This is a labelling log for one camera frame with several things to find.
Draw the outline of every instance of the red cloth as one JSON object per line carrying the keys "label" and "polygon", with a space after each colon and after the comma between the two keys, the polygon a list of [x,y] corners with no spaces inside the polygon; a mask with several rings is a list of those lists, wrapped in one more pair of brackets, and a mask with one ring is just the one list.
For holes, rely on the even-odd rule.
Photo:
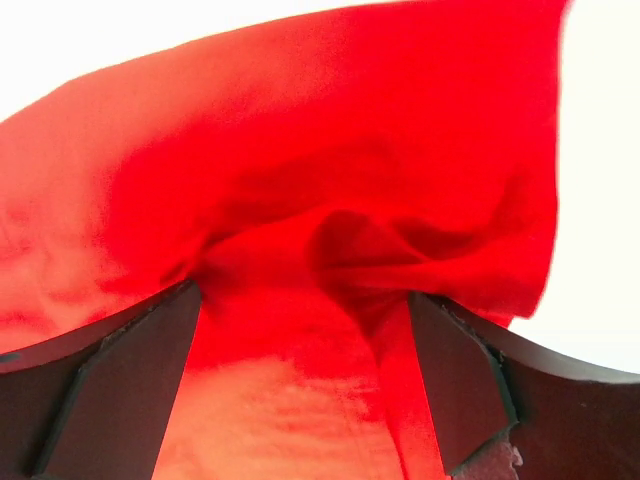
{"label": "red cloth", "polygon": [[156,479],[443,478],[406,292],[505,325],[534,310],[564,4],[299,16],[9,118],[0,351],[191,276],[204,310]]}

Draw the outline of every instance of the bright white sky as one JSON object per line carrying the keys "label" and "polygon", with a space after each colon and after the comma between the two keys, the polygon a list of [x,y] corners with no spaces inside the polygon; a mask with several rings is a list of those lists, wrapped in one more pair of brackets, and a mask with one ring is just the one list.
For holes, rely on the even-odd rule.
{"label": "bright white sky", "polygon": [[[0,121],[107,65],[245,25],[362,3],[378,2],[2,2]],[[556,254],[534,320],[517,320],[512,330],[562,353],[640,373],[638,25],[638,0],[575,0],[570,10],[562,46]]]}

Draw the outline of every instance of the red flag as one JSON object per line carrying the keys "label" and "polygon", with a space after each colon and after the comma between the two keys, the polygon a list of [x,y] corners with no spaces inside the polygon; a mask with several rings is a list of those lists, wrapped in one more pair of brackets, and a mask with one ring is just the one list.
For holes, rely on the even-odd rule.
{"label": "red flag", "polygon": [[0,351],[192,277],[204,312],[156,479],[444,478],[406,293],[504,325],[533,312],[565,3],[298,16],[17,113],[0,124]]}

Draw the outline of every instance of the overexposed background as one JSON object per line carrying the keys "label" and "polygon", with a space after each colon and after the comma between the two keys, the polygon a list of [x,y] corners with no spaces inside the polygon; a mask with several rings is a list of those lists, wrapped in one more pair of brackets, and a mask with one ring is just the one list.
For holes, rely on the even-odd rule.
{"label": "overexposed background", "polygon": [[[101,67],[241,26],[364,3],[378,2],[2,2],[0,121]],[[511,328],[562,353],[640,373],[638,25],[638,0],[575,0],[569,10],[556,252],[534,319]]]}

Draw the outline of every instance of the red fabric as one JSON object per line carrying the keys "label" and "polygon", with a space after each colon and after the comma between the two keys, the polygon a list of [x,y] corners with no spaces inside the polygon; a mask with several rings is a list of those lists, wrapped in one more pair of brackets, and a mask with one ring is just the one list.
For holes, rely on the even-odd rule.
{"label": "red fabric", "polygon": [[14,115],[0,351],[191,276],[204,310],[156,479],[443,478],[406,292],[505,325],[534,310],[564,4],[304,15],[98,71]]}

